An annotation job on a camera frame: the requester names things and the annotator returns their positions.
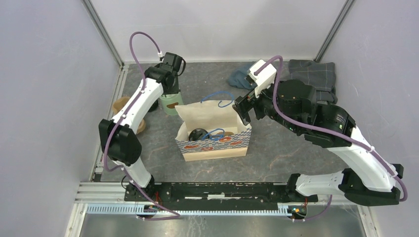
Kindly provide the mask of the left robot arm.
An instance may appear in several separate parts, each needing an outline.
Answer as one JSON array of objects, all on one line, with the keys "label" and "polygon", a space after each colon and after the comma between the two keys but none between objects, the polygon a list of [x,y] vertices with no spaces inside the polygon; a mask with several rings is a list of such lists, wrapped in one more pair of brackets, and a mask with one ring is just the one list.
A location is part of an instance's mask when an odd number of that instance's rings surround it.
[{"label": "left robot arm", "polygon": [[162,61],[146,69],[133,96],[111,119],[102,119],[98,125],[104,169],[110,159],[115,169],[125,172],[136,194],[143,201],[155,196],[153,176],[146,170],[140,156],[142,146],[136,137],[140,123],[162,95],[175,95],[180,92],[178,77],[186,67],[185,60],[174,53],[167,52]]}]

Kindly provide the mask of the paper takeout bag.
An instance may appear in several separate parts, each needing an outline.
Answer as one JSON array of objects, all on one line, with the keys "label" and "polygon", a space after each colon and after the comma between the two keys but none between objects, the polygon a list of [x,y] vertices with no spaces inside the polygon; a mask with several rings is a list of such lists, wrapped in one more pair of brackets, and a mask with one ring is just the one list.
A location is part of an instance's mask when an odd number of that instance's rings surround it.
[{"label": "paper takeout bag", "polygon": [[[212,96],[219,94],[226,94],[229,99],[211,100],[211,96],[208,95],[197,103],[175,106],[183,121],[175,141],[185,161],[246,156],[251,139],[251,125],[243,124],[232,108],[234,103],[232,93],[218,91],[212,93]],[[189,141],[190,132],[196,128],[205,129],[209,133],[209,138]],[[214,137],[222,131],[230,131],[234,135],[222,139]]]}]

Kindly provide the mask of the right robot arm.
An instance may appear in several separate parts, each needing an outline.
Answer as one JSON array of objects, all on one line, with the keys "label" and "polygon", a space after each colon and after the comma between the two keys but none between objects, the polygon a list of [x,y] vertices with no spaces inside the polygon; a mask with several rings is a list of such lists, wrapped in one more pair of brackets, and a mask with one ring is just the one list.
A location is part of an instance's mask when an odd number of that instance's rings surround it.
[{"label": "right robot arm", "polygon": [[384,161],[363,137],[355,120],[336,105],[316,101],[316,89],[292,79],[238,97],[233,103],[244,124],[249,111],[257,119],[269,117],[306,141],[341,158],[347,168],[323,175],[293,174],[286,197],[299,201],[312,195],[342,195],[363,206],[397,205],[407,199],[404,168]]}]

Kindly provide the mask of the black plastic cup lid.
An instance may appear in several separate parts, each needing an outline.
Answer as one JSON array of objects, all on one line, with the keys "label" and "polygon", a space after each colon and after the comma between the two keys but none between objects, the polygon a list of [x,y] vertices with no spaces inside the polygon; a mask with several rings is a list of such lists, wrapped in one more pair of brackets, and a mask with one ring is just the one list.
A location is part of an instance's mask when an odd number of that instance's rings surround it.
[{"label": "black plastic cup lid", "polygon": [[202,128],[196,128],[192,130],[188,136],[189,141],[200,141],[209,138],[209,133]]}]

